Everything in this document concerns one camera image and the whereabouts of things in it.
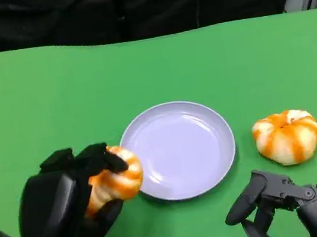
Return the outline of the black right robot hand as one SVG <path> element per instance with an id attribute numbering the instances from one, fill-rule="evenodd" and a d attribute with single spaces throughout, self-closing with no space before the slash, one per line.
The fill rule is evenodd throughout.
<path id="1" fill-rule="evenodd" d="M 310 237 L 317 237 L 317 184 L 297 185 L 289 176 L 253 170 L 225 223 L 242 224 L 248 237 L 270 237 L 275 211 L 296 212 Z"/>

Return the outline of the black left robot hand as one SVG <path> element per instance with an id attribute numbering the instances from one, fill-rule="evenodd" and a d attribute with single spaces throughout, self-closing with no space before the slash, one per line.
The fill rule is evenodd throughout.
<path id="1" fill-rule="evenodd" d="M 90 177 L 104 170 L 123 172 L 128 164 L 106 149 L 105 143 L 88 145 L 78 155 L 60 149 L 28 178 L 19 208 L 20 237 L 105 237 L 122 210 L 123 201 L 100 205 L 92 215 Z"/>

